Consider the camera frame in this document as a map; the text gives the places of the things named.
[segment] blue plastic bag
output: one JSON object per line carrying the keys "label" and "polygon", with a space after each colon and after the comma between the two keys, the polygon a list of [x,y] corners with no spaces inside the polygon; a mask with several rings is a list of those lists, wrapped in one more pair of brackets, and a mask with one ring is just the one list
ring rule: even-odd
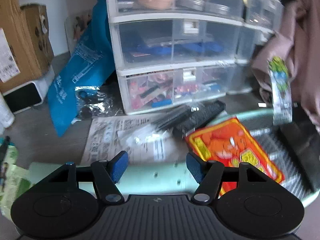
{"label": "blue plastic bag", "polygon": [[75,87],[99,87],[114,70],[107,4],[106,0],[98,0],[91,23],[48,91],[50,114],[59,136],[77,115]]}

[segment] pink fabric bag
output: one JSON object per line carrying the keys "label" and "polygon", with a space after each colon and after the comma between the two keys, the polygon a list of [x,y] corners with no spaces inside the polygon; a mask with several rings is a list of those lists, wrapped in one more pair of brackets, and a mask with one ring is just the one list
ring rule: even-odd
{"label": "pink fabric bag", "polygon": [[294,0],[285,7],[279,33],[252,62],[262,96],[263,90],[271,92],[268,61],[274,56],[286,62],[292,101],[320,125],[320,0]]}

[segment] brown cardboard box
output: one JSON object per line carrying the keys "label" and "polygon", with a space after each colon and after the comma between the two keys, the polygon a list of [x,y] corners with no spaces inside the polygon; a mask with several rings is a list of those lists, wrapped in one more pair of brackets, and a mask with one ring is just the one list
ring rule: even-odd
{"label": "brown cardboard box", "polygon": [[[0,92],[4,93],[47,73],[53,59],[53,51],[49,41],[49,26],[44,5],[33,4],[20,8],[19,0],[0,0],[1,28],[19,69],[9,80],[5,82],[0,80]],[[6,63],[8,61],[3,61],[3,56],[0,51],[0,76],[1,66],[8,64]]]}

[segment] orange and yellow packet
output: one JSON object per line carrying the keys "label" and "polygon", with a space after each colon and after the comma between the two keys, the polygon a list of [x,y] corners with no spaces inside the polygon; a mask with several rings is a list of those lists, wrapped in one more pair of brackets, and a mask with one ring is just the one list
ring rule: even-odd
{"label": "orange and yellow packet", "polygon": [[[240,162],[249,162],[276,182],[284,180],[282,172],[236,117],[196,130],[186,137],[186,141],[204,161],[219,161],[226,167],[238,167]],[[236,182],[223,182],[220,195],[234,188]]]}

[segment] silver screw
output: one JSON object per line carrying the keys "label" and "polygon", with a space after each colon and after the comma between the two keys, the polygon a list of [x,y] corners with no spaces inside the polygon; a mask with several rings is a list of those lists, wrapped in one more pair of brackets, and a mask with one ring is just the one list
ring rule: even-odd
{"label": "silver screw", "polygon": [[118,194],[109,194],[106,195],[106,200],[109,202],[118,202],[121,200],[121,196]]}
{"label": "silver screw", "polygon": [[197,194],[193,198],[199,202],[208,202],[210,200],[210,197],[203,193]]}

